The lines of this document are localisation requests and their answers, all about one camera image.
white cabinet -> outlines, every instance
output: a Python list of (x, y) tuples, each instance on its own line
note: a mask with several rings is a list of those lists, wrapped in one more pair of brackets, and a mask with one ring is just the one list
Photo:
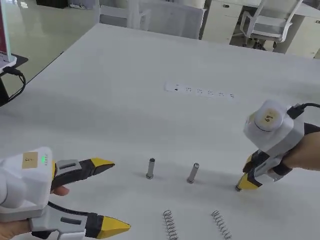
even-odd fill
[(274, 52), (314, 58), (320, 48), (320, 18), (295, 15), (292, 22), (285, 42)]
[(212, 1), (202, 40), (229, 44), (241, 10), (241, 5)]

finger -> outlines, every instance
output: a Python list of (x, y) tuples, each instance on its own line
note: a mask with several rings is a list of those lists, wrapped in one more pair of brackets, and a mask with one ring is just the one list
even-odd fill
[(60, 186), (60, 187), (56, 188), (55, 190), (53, 190), (53, 193), (58, 196), (65, 196), (69, 193), (69, 189), (64, 186)]
[(1, 224), (0, 236), (4, 239), (11, 239), (20, 234), (26, 234), (31, 231), (29, 221), (12, 221), (12, 222), (5, 222)]

metal peg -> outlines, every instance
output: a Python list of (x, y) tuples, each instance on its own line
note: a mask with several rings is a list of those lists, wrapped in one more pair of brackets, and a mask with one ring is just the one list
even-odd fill
[(199, 169), (199, 163), (195, 163), (193, 164), (193, 168), (190, 172), (190, 175), (189, 177), (186, 179), (186, 181), (189, 183), (189, 184), (193, 184), (195, 182), (195, 176), (197, 174), (197, 171)]
[(156, 160), (154, 158), (149, 159), (148, 172), (145, 175), (147, 179), (152, 179), (154, 177), (155, 162)]

label sticker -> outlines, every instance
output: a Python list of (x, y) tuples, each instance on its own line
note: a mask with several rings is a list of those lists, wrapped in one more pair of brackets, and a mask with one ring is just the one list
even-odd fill
[(275, 111), (272, 108), (268, 108), (265, 113), (263, 118), (261, 119), (260, 123), (263, 126), (272, 126), (274, 122), (278, 119), (279, 114), (277, 111)]
[(38, 167), (38, 152), (24, 152), (22, 156), (22, 169), (36, 169)]

yellow fingertip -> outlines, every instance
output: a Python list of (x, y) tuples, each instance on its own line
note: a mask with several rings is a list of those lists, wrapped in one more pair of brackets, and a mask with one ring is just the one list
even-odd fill
[(241, 179), (239, 180), (237, 187), (239, 189), (244, 189), (244, 190), (254, 190), (259, 188), (257, 185), (254, 185), (253, 183), (251, 183), (250, 181), (248, 181), (248, 174), (245, 173)]
[(56, 163), (54, 160), (52, 160), (52, 180), (55, 178), (56, 174)]
[(131, 226), (118, 219), (104, 216), (102, 221), (101, 231), (96, 237), (97, 239), (105, 239), (111, 236), (124, 233), (128, 231)]
[(248, 162), (250, 162), (252, 159), (252, 154), (248, 157), (248, 159), (246, 160), (245, 164), (247, 164)]
[(95, 167), (99, 167), (102, 165), (111, 165), (111, 164), (115, 164), (113, 161), (108, 161), (108, 160), (104, 160), (102, 158), (91, 158), (92, 163), (94, 164)]

